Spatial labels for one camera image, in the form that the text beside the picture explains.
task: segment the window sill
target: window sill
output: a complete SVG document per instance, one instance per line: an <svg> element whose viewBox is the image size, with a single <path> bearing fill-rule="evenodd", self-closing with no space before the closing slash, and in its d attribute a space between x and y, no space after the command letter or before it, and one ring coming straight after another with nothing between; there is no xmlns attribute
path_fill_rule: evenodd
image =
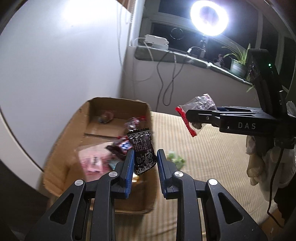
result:
<svg viewBox="0 0 296 241"><path fill-rule="evenodd" d="M166 50L155 49L152 47L150 47L149 49L152 53L152 56L153 56L155 62L159 62L163 58L163 56L168 52ZM168 53L163 58L162 62L174 63L173 54L176 55L176 62L179 64L183 64L183 63L184 64L191 64L191 65L199 67L199 68L210 69L210 70L215 71L217 73L226 75L226 76L228 76L234 80L237 80L241 83L252 86L252 84L250 82L247 82L246 79L241 78L238 75L235 75L234 73L232 73L229 70L225 70L225 69L220 68L210 62L206 62L206 61L188 56L183 53L170 51L170 53ZM151 61L151 57L150 57L149 51L147 50L146 46L137 46L134 56L138 60Z"/></svg>

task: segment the beige striped fabric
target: beige striped fabric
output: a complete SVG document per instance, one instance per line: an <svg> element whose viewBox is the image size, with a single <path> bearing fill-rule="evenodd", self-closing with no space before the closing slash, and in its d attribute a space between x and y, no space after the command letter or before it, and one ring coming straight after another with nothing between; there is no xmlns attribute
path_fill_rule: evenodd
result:
<svg viewBox="0 0 296 241"><path fill-rule="evenodd" d="M246 136L220 133L218 128L206 125L192 138L181 117L156 112L152 116L155 152L174 150L186 160L182 171L202 181L217 179L257 223L267 219L268 202L258 185L250 185L246 174ZM176 240L177 200L164 199L159 190L151 213L143 216L116 214L115 225L117 240Z"/></svg>

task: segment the white glove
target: white glove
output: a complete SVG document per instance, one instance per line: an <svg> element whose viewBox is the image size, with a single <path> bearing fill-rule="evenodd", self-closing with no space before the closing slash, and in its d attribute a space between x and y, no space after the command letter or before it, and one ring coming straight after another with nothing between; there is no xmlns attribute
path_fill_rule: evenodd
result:
<svg viewBox="0 0 296 241"><path fill-rule="evenodd" d="M290 114L296 114L296 108L292 102L287 103L287 109ZM257 154L256 142L252 136L247 136L246 148L246 153L250 155L247 168L247 175L250 177L250 183L253 186L259 183L260 190L263 193L265 200L269 201L270 180L278 161L281 148L273 147L269 149L265 155L260 157ZM296 172L295 153L295 147L292 150L284 149L281 162L273 181L272 199L274 198L277 189L287 186L293 178Z"/></svg>

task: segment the cardboard box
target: cardboard box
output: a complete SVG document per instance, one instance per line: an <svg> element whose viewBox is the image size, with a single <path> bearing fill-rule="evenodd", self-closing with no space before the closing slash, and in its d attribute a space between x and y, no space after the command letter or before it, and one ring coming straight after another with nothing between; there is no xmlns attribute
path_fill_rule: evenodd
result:
<svg viewBox="0 0 296 241"><path fill-rule="evenodd" d="M114 119L101 124L97 117L105 110L114 111ZM123 124L131 117L146 117L143 128L152 130L149 106L140 101L114 98L94 98L83 104L73 115L48 157L43 183L53 195L60 196L74 181L85 179L76 148L115 140L124 134ZM115 200L118 213L144 214L153 210L157 195L156 167L132 183L127 200Z"/></svg>

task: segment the black candy wrapper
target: black candy wrapper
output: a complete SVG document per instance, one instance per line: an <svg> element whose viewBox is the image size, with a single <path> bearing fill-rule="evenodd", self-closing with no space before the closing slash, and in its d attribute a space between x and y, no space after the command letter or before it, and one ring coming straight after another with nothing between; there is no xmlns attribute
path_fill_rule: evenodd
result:
<svg viewBox="0 0 296 241"><path fill-rule="evenodd" d="M141 175L154 167L157 162L151 143L151 132L149 128L144 128L136 131L129 131L127 136L135 151L134 172L137 175Z"/></svg>

